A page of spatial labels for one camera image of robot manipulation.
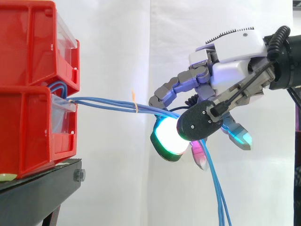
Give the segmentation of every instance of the cable bundle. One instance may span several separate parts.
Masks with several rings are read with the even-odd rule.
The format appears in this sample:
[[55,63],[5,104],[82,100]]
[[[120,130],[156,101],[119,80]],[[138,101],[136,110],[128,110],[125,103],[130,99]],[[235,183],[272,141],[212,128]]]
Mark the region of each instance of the cable bundle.
[[215,188],[215,193],[216,193],[216,198],[217,198],[219,226],[224,226],[225,225],[224,208],[225,208],[228,224],[229,224],[229,226],[232,226],[230,216],[229,216],[229,213],[228,213],[226,200],[225,200],[224,194],[222,193],[222,188],[221,188],[220,182],[217,178],[217,175],[216,175],[216,172],[215,172],[215,169],[214,169],[214,165],[213,165],[211,156],[209,154],[209,151],[206,147],[205,141],[204,140],[199,140],[198,142],[201,145],[201,147],[203,147],[205,156],[207,158],[207,161],[208,161],[208,164],[209,164],[209,167],[210,167],[210,171],[211,171],[211,175],[212,175],[212,179],[213,179],[213,183],[214,183],[214,188]]
[[[68,98],[66,100],[69,100],[76,104],[101,108],[101,109],[105,109],[105,110],[136,113],[135,103],[128,102],[128,101],[110,100],[110,99],[97,98],[97,97],[72,97],[72,98]],[[103,105],[95,105],[95,104],[91,104],[91,103],[85,102],[85,101],[93,101],[93,102],[98,102],[98,103],[102,103],[102,104],[118,106],[118,107],[122,107],[122,108],[108,107],[108,106],[103,106]],[[154,115],[160,115],[160,116],[164,116],[164,117],[172,117],[175,119],[180,117],[180,115],[177,113],[165,111],[165,110],[162,110],[162,109],[159,109],[156,107],[140,105],[140,104],[137,104],[137,107],[138,107],[138,113],[154,114]]]

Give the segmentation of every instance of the dark background object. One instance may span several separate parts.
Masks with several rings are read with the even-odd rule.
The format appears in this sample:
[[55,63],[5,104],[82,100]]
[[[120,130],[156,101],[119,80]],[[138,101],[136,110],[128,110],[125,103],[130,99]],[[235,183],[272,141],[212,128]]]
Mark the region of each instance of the dark background object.
[[[264,37],[269,43],[272,36]],[[288,89],[301,85],[301,35],[291,36],[284,41],[281,54],[274,63],[275,80],[270,89]]]
[[57,209],[81,185],[77,180],[81,159],[29,178],[0,183],[0,225],[55,226]]

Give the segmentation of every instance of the blue cable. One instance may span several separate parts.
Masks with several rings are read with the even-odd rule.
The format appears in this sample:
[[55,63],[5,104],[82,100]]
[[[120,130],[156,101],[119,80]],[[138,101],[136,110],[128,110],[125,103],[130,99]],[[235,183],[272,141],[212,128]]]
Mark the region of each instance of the blue cable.
[[68,96],[68,87],[67,87],[66,83],[64,83],[63,81],[55,81],[55,82],[49,84],[47,87],[49,89],[51,89],[52,87],[54,87],[56,85],[62,85],[62,86],[64,86],[64,92],[63,92],[63,95],[62,95],[63,97],[62,98],[66,99],[67,96]]
[[[219,200],[222,198],[222,202],[223,202],[223,205],[224,205],[224,208],[225,208],[225,212],[226,212],[226,216],[227,216],[227,220],[228,220],[228,224],[229,226],[232,226],[232,223],[231,223],[231,220],[230,220],[230,216],[229,216],[229,212],[228,212],[228,208],[227,208],[227,204],[226,204],[226,200],[225,200],[225,197],[223,195],[223,192],[222,192],[222,188],[221,188],[221,185],[220,185],[220,182],[217,178],[217,175],[216,175],[216,172],[215,172],[215,169],[214,169],[214,165],[213,165],[213,162],[212,162],[212,159],[211,159],[211,156],[209,154],[209,151],[207,149],[207,146],[204,142],[204,140],[201,140],[199,141],[200,145],[203,147],[204,149],[204,154],[208,160],[208,164],[209,164],[209,167],[210,167],[210,171],[211,171],[211,174],[212,174],[212,178],[213,178],[213,181],[216,181],[216,183],[214,183],[214,187],[215,187],[215,191],[219,190],[219,193],[218,194],[216,192],[216,196],[217,196],[217,200],[219,202]],[[219,207],[219,224],[222,224],[224,225],[224,216],[223,216],[223,207]]]
[[[87,103],[87,102],[79,101],[79,100],[74,101],[74,103],[81,104],[81,105],[86,105],[86,106],[90,106],[90,107],[96,107],[96,108],[100,108],[100,109],[104,109],[104,110],[114,110],[114,111],[119,111],[119,112],[136,113],[136,110],[95,105],[95,104],[91,104],[91,103]],[[138,113],[156,114],[156,115],[161,115],[161,116],[164,116],[164,117],[169,117],[166,114],[162,114],[162,113],[158,113],[158,112],[154,112],[154,111],[138,110]]]
[[[67,98],[66,100],[72,100],[75,103],[78,103],[78,101],[80,101],[78,104],[83,104],[83,103],[87,103],[87,102],[83,102],[81,100],[87,100],[87,101],[94,101],[94,102],[98,102],[98,103],[103,103],[103,104],[107,104],[107,105],[113,105],[113,106],[119,106],[119,107],[124,107],[124,108],[131,108],[131,109],[136,109],[136,106],[133,102],[127,102],[127,101],[116,101],[116,100],[109,100],[109,99],[104,99],[104,98],[96,98],[96,97],[72,97],[72,98]],[[115,110],[115,111],[123,111],[124,109],[122,108],[108,108],[105,106],[100,107],[100,105],[93,105],[93,107],[97,108],[102,108],[102,109],[107,109],[107,110]],[[146,106],[146,105],[141,105],[141,104],[137,104],[138,106],[138,110],[140,111],[140,113],[142,110],[148,111],[148,112],[153,112],[153,114],[156,115],[163,115],[165,117],[172,117],[172,118],[178,118],[180,117],[179,114],[176,113],[172,113],[169,111],[165,111],[159,108],[155,108],[155,107],[151,107],[151,106]]]
[[50,90],[51,93],[57,91],[58,89],[62,89],[61,98],[64,99],[65,87],[63,85],[56,86]]
[[[118,101],[118,100],[110,100],[110,99],[104,99],[104,98],[98,98],[98,97],[72,97],[68,98],[67,100],[87,100],[87,101],[95,101],[98,103],[103,103],[103,104],[108,104],[108,105],[114,105],[114,106],[119,106],[119,107],[127,107],[127,108],[132,108],[135,109],[136,106],[133,102],[128,102],[128,101]],[[138,108],[143,108],[151,111],[156,111],[156,112],[161,112],[163,114],[168,114],[170,117],[180,117],[179,114],[172,113],[169,111],[165,111],[159,108],[151,107],[151,106],[146,106],[146,105],[141,105],[137,104]]]
[[226,204],[226,200],[225,200],[224,194],[223,194],[223,192],[222,192],[222,188],[221,188],[221,185],[220,185],[220,182],[219,182],[218,178],[217,178],[217,182],[218,182],[218,187],[219,187],[219,189],[220,189],[220,191],[221,191],[222,202],[223,202],[223,204],[224,204],[224,208],[225,208],[225,212],[226,212],[228,224],[229,224],[229,226],[232,226],[231,219],[230,219],[230,215],[229,215],[229,212],[228,212],[228,207],[227,207],[227,204]]
[[222,201],[221,201],[221,194],[220,194],[220,190],[219,190],[219,187],[218,187],[217,178],[215,176],[214,166],[213,166],[210,154],[209,154],[208,150],[205,147],[204,140],[201,140],[201,141],[198,141],[198,142],[204,148],[204,153],[205,153],[205,156],[207,158],[207,161],[208,161],[208,164],[209,164],[209,167],[210,167],[210,171],[211,171],[211,175],[212,175],[212,179],[213,179],[213,183],[214,183],[214,188],[215,188],[215,193],[216,193],[216,199],[217,199],[219,226],[224,226],[224,224],[222,222],[222,211],[221,211],[221,209],[222,209]]

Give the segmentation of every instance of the coiled black cable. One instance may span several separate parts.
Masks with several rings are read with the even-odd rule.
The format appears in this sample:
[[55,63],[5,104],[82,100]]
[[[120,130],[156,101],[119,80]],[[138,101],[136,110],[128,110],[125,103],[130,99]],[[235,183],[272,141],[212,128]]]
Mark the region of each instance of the coiled black cable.
[[196,105],[197,103],[198,103],[198,94],[195,94],[195,95],[191,96],[188,100],[185,101],[185,104],[187,106],[176,107],[176,108],[173,108],[169,111],[174,112],[174,111],[181,110],[181,109],[189,109],[192,106]]
[[268,47],[268,59],[270,61],[274,61],[280,56],[283,43],[290,33],[291,29],[288,26],[281,26],[275,32]]
[[188,100],[185,101],[185,104],[189,107],[192,107],[198,103],[198,94],[191,96]]

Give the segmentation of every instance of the robot finger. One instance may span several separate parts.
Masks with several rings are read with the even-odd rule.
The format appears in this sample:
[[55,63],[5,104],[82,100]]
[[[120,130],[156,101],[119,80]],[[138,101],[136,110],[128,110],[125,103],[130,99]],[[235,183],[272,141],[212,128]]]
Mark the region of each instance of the robot finger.
[[229,139],[240,149],[250,150],[252,147],[252,137],[249,132],[239,123],[236,123],[230,113],[226,114],[221,127]]

